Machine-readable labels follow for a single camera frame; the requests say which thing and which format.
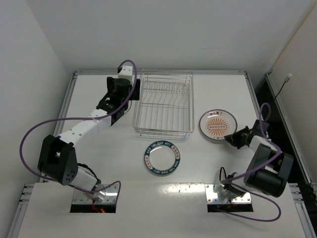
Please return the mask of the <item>orange sunburst plate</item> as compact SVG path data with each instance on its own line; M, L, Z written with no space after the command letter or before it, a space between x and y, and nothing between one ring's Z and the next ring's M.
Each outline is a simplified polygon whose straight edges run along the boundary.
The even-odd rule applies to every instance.
M225 140L225 136L237 131L238 123L232 113L223 109L213 109L200 117L198 126L205 138L214 142L222 142Z

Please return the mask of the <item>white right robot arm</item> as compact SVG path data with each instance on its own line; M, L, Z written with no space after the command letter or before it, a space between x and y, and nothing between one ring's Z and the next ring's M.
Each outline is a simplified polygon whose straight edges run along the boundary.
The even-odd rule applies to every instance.
M280 197L284 192L294 158L267 138L268 129L268 122L256 120L252 128L246 126L224 137L237 149L247 146L254 152L246 171L240 175L236 172L227 175L225 169L220 168L219 181L232 197L254 190L273 197Z

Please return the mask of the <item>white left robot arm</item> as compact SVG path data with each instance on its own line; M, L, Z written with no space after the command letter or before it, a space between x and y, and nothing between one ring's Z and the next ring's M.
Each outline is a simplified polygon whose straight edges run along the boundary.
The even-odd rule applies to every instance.
M108 77L107 93L87 120L57 135L44 138L38 170L62 185L89 193L97 188L98 178L82 170L76 152L90 137L115 124L128 109L129 101L140 99L140 80Z

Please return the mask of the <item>teal rimmed text plate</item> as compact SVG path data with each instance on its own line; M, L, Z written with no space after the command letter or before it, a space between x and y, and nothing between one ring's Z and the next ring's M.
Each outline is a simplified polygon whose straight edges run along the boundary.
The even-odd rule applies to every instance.
M150 144L144 153L147 170L156 176L172 174L180 164L180 151L171 142L159 140Z

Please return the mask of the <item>aluminium table frame rail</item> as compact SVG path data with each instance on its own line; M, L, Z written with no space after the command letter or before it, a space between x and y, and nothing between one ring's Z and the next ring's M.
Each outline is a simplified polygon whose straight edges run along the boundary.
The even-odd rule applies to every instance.
M88 164L104 181L154 182L144 166L146 147L157 140L176 144L181 161L167 182L217 182L220 167L243 173L252 153L227 142L204 136L199 128L203 113L223 109L237 120L237 128L252 126L262 103L270 104L269 135L281 149L294 156L290 183L310 183L295 137L267 81L255 90L244 71L144 70L139 73L140 100L110 128L81 145L78 161Z

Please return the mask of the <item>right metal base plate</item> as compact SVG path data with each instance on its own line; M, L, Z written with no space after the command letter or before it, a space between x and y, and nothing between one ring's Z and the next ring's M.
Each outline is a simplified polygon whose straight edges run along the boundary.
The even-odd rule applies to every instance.
M243 196L233 196L223 189L222 184L205 184L207 205L251 204L251 195L247 192Z

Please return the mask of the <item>metal base plate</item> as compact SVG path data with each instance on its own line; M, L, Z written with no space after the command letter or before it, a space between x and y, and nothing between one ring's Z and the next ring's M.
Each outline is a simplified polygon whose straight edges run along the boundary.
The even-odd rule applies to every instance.
M251 195L247 192L243 196L233 196L223 189L222 184L205 184L207 205L251 204Z
M119 183L113 185L98 184L96 190L103 188L102 191L96 193L84 193L74 190L72 197L72 205L89 205L94 201L96 205L114 205L119 192Z

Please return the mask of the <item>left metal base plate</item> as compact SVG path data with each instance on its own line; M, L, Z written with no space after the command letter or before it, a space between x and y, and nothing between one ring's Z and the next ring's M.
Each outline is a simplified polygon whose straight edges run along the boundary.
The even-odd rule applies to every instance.
M119 192L119 183L113 185L98 184L96 190L103 188L102 191L96 193L84 193L74 190L72 197L72 205L89 205L94 201L96 205L114 205Z

